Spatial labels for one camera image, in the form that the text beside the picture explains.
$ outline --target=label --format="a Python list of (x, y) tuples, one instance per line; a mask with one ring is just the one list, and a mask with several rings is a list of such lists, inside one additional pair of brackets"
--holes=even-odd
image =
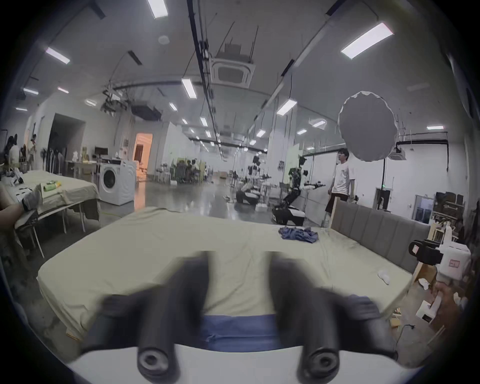
[(460, 261), (451, 259), (450, 262), (448, 263), (448, 266), (453, 268), (458, 268), (460, 266)]

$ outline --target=humanoid robot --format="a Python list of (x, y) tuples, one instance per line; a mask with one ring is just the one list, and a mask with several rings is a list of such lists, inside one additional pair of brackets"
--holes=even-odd
[(286, 225), (289, 221), (292, 221), (294, 225), (303, 225), (305, 212), (293, 207), (291, 204), (300, 196), (301, 191), (325, 186), (325, 184), (321, 184), (320, 182), (310, 184), (307, 181), (308, 171), (302, 169), (305, 161), (306, 158), (300, 156), (298, 168), (291, 168), (288, 172), (291, 185), (290, 192), (283, 201), (272, 210), (273, 220), (277, 224)]
[(244, 185), (237, 191), (237, 202), (256, 205), (260, 199), (260, 191), (254, 187), (254, 181), (260, 178), (260, 159), (253, 157), (253, 162), (247, 168), (247, 177)]

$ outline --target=glossy floor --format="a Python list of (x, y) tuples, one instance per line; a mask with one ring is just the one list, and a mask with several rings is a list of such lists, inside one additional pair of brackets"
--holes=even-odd
[[(51, 216), (50, 220), (37, 229), (42, 244), (45, 258), (49, 259), (57, 253), (92, 233), (129, 213), (144, 208), (156, 206), (171, 211), (187, 212), (193, 215), (213, 216), (231, 220), (243, 220), (258, 223), (273, 223), (271, 212), (256, 212), (252, 206), (245, 204), (229, 203), (234, 199), (234, 191), (224, 180), (216, 180), (213, 184), (203, 185), (182, 184), (170, 187), (152, 181), (140, 182), (135, 192), (134, 202), (122, 206), (100, 203), (100, 221), (86, 220), (86, 233), (78, 214), (69, 212), (69, 228), (63, 233), (60, 216)], [(314, 223), (305, 222), (305, 225), (315, 226)], [(7, 265), (5, 273), (12, 289), (15, 300), (23, 308), (29, 325), (42, 341), (61, 360), (70, 361), (78, 356), (79, 344), (66, 336), (66, 328), (56, 317), (50, 306), (41, 296), (36, 282), (36, 275), (40, 266), (45, 262), (38, 249), (33, 249), (28, 256), (32, 271), (26, 272), (20, 263), (13, 262)], [(420, 286), (413, 286), (408, 295), (402, 300), (403, 324), (416, 324), (416, 328), (405, 329), (398, 343), (398, 361), (406, 366), (418, 366), (431, 352), (427, 345), (434, 332), (421, 319), (415, 317), (415, 312), (422, 300), (428, 298), (428, 292)], [(394, 330), (394, 337), (399, 332)]]

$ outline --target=blue cloth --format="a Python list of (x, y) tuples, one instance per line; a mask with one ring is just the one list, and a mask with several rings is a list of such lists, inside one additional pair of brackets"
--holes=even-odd
[(275, 315), (204, 316), (201, 338), (208, 350), (259, 352), (282, 348)]
[(312, 232), (310, 227), (305, 229), (283, 227), (278, 233), (284, 240), (300, 240), (309, 243), (315, 243), (318, 240), (318, 233)]

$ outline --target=wheeled robot base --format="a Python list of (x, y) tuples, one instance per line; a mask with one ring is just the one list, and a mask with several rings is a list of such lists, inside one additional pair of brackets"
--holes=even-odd
[(303, 226), (305, 221), (305, 212), (293, 207), (275, 207), (272, 209), (273, 220), (280, 225), (287, 225), (288, 222), (292, 222), (293, 225)]

